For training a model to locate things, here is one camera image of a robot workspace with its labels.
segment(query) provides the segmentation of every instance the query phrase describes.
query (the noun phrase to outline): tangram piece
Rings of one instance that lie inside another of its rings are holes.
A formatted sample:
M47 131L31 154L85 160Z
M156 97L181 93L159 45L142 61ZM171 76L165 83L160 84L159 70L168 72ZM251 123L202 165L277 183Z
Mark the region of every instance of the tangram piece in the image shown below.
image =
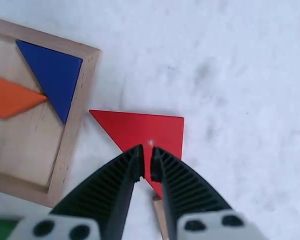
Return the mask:
M101 110L90 110L90 113L123 152L143 145L145 179L162 198L161 184L151 181L152 149L161 147L181 158L184 118Z
M10 118L46 100L46 96L0 77L0 118Z
M44 94L63 124L67 122L82 59L16 40Z

